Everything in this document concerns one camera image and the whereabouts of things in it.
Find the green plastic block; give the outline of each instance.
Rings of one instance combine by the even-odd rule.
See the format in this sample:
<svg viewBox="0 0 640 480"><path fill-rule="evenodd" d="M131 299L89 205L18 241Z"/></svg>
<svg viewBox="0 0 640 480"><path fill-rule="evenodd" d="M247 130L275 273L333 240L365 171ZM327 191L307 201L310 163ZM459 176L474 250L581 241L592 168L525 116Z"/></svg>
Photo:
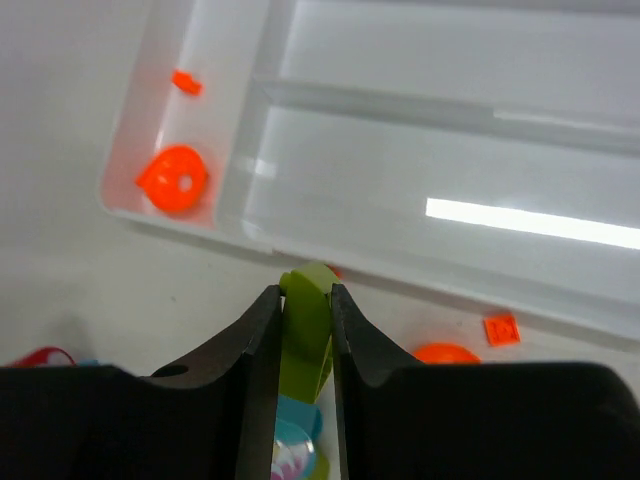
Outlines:
<svg viewBox="0 0 640 480"><path fill-rule="evenodd" d="M315 403L333 366L331 311L327 295L338 277L322 263L285 273L280 393Z"/></svg>
<svg viewBox="0 0 640 480"><path fill-rule="evenodd" d="M327 480L329 478L329 460L320 450L316 449L316 466L308 480Z"/></svg>

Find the plastic toy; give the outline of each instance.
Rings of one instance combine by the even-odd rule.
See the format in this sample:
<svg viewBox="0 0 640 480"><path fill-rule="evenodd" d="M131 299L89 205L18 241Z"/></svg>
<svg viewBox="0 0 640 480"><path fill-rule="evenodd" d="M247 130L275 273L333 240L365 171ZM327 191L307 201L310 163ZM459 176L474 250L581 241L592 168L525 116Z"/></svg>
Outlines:
<svg viewBox="0 0 640 480"><path fill-rule="evenodd" d="M315 469L316 451L299 426L276 418L271 480L298 480Z"/></svg>
<svg viewBox="0 0 640 480"><path fill-rule="evenodd" d="M464 347L453 343L432 343L420 347L413 356L423 363L481 363L481 360Z"/></svg>
<svg viewBox="0 0 640 480"><path fill-rule="evenodd" d="M276 417L298 425L313 442L322 433L322 413L315 405L299 402L285 395L278 395L278 409Z"/></svg>
<svg viewBox="0 0 640 480"><path fill-rule="evenodd" d="M327 480L329 478L329 459L322 453L321 450L316 448L316 468L313 469L309 480Z"/></svg>
<svg viewBox="0 0 640 480"><path fill-rule="evenodd" d="M511 313L485 318L484 328L492 347L520 343L520 333L515 317Z"/></svg>
<svg viewBox="0 0 640 480"><path fill-rule="evenodd" d="M175 70L171 81L176 87L186 94L198 96L202 93L202 84L200 82L196 82L189 72Z"/></svg>
<svg viewBox="0 0 640 480"><path fill-rule="evenodd" d="M280 387L282 395L315 403L333 360L331 311L327 295L338 277L321 263L309 263L285 273Z"/></svg>
<svg viewBox="0 0 640 480"><path fill-rule="evenodd" d="M175 145L156 155L136 179L136 185L160 210L179 213L198 202L208 177L198 152L186 145Z"/></svg>
<svg viewBox="0 0 640 480"><path fill-rule="evenodd" d="M44 347L8 365L9 367L64 367L75 365L67 352L57 347Z"/></svg>

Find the teal toy piece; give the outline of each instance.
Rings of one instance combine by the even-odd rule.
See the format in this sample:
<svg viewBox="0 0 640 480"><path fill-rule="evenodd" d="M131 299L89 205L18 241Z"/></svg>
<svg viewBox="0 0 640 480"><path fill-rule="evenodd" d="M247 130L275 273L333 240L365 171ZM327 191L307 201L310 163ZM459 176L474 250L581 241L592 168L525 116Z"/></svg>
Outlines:
<svg viewBox="0 0 640 480"><path fill-rule="evenodd" d="M298 425L315 442L322 433L323 420L320 409L315 405L299 402L284 395L278 396L276 417Z"/></svg>

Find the orange toy piece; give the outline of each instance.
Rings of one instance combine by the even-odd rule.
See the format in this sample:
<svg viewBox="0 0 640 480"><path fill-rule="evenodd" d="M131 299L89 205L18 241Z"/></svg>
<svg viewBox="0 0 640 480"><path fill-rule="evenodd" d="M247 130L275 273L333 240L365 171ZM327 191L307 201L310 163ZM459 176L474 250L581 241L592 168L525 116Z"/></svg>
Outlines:
<svg viewBox="0 0 640 480"><path fill-rule="evenodd" d="M196 82L189 72L175 70L172 81L176 87L189 95L198 96L202 92L202 84Z"/></svg>
<svg viewBox="0 0 640 480"><path fill-rule="evenodd" d="M481 363L469 350L453 343L431 343L413 352L413 356L431 364Z"/></svg>
<svg viewBox="0 0 640 480"><path fill-rule="evenodd" d="M198 152L186 145L175 145L156 155L136 179L136 185L160 210L179 213L197 203L208 177Z"/></svg>
<svg viewBox="0 0 640 480"><path fill-rule="evenodd" d="M520 343L518 324L511 313L485 318L484 328L487 332L489 345L492 347Z"/></svg>

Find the white table surface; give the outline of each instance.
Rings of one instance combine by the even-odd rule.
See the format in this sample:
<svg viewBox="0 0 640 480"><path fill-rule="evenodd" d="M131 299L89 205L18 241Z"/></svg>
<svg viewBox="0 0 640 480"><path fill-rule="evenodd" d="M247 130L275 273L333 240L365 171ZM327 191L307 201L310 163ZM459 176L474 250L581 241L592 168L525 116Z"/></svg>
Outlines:
<svg viewBox="0 0 640 480"><path fill-rule="evenodd" d="M148 374L301 263L143 229L100 208L97 178L150 3L0 6L0 363L56 345ZM522 344L491 349L477 305L351 272L345 283L405 348L451 341L486 360L593 360L640 397L638 343L520 318ZM320 400L322 443L338 478L332 395L328 388Z"/></svg>

